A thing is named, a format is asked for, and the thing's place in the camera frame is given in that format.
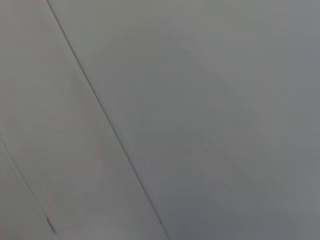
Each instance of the diagonal line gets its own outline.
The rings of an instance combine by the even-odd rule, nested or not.
[[[116,136],[116,138],[117,138],[117,141],[119,142],[119,144],[120,144],[120,146],[121,146],[121,148],[122,148],[122,150],[123,150],[123,152],[124,152],[124,154],[125,154],[126,158],[128,159],[128,161],[129,161],[129,163],[130,163],[130,165],[131,165],[131,167],[132,167],[132,169],[133,169],[133,172],[134,172],[134,174],[135,174],[136,178],[138,179],[138,182],[139,182],[140,186],[142,187],[142,190],[143,190],[144,194],[145,194],[145,195],[146,195],[146,197],[147,197],[147,200],[149,201],[149,203],[150,203],[150,205],[151,205],[151,207],[152,207],[152,209],[153,209],[153,211],[154,211],[154,213],[155,213],[155,215],[156,215],[156,217],[157,217],[157,219],[158,219],[158,221],[159,221],[159,223],[160,223],[161,227],[163,228],[163,231],[164,231],[164,233],[165,233],[166,237],[168,238],[168,240],[171,240],[171,237],[170,237],[170,235],[169,235],[169,233],[168,233],[167,229],[165,228],[165,225],[164,225],[164,223],[162,222],[162,220],[161,220],[161,218],[160,218],[160,216],[159,216],[158,212],[156,211],[156,208],[155,208],[154,204],[152,203],[151,198],[150,198],[150,196],[149,196],[149,194],[148,194],[148,192],[147,192],[147,190],[146,190],[145,186],[143,185],[143,183],[142,183],[142,181],[141,181],[141,179],[140,179],[140,177],[139,177],[139,175],[138,175],[138,173],[137,173],[137,170],[135,169],[135,167],[134,167],[134,165],[133,165],[132,161],[130,160],[129,155],[128,155],[128,153],[127,153],[127,151],[126,151],[126,149],[125,149],[125,147],[124,147],[123,143],[121,142],[121,140],[120,140],[120,138],[119,138],[119,135],[117,134],[117,132],[116,132],[116,130],[115,130],[115,128],[114,128],[114,126],[112,125],[112,123],[111,123],[111,121],[110,121],[110,119],[109,119],[109,117],[108,117],[108,115],[107,115],[107,112],[106,112],[105,108],[103,107],[103,105],[102,105],[102,103],[101,103],[100,99],[98,98],[97,93],[96,93],[96,91],[94,90],[94,88],[93,88],[93,86],[92,86],[91,82],[89,81],[89,78],[88,78],[88,76],[87,76],[87,74],[86,74],[86,72],[85,72],[85,70],[84,70],[83,66],[82,66],[82,65],[81,65],[81,63],[80,63],[80,61],[79,61],[79,59],[78,59],[78,57],[77,57],[77,55],[76,55],[75,50],[73,49],[73,47],[72,47],[72,45],[71,45],[71,43],[70,43],[70,41],[69,41],[69,39],[68,39],[68,37],[67,37],[67,35],[66,35],[66,33],[65,33],[65,31],[64,31],[64,29],[63,29],[63,27],[62,27],[61,23],[59,22],[59,19],[58,19],[58,17],[57,17],[57,15],[56,15],[56,13],[55,13],[55,11],[54,11],[54,9],[53,9],[53,7],[52,7],[52,5],[51,5],[50,1],[49,1],[49,0],[46,0],[46,2],[47,2],[47,4],[48,4],[48,6],[49,6],[49,8],[50,8],[50,10],[51,10],[51,12],[52,12],[52,14],[53,14],[54,18],[55,18],[55,21],[57,22],[57,24],[58,24],[58,26],[59,26],[59,28],[60,28],[60,30],[61,30],[61,32],[62,32],[62,34],[63,34],[64,39],[66,40],[67,45],[68,45],[68,46],[69,46],[69,48],[71,49],[72,55],[74,56],[74,58],[75,58],[75,60],[76,60],[77,64],[79,65],[79,67],[80,67],[80,70],[81,70],[82,74],[84,75],[84,77],[85,77],[85,79],[86,79],[87,83],[89,84],[89,86],[90,86],[90,88],[91,88],[91,90],[92,90],[92,92],[93,92],[93,94],[94,94],[94,96],[95,96],[95,98],[96,98],[96,100],[97,100],[97,102],[98,102],[98,104],[99,104],[100,108],[101,108],[101,109],[102,109],[102,111],[103,111],[103,114],[104,114],[104,116],[105,116],[106,120],[109,122],[109,124],[110,124],[110,126],[111,126],[111,128],[112,128],[112,130],[113,130],[113,132],[114,132],[114,134],[115,134],[115,136]]]

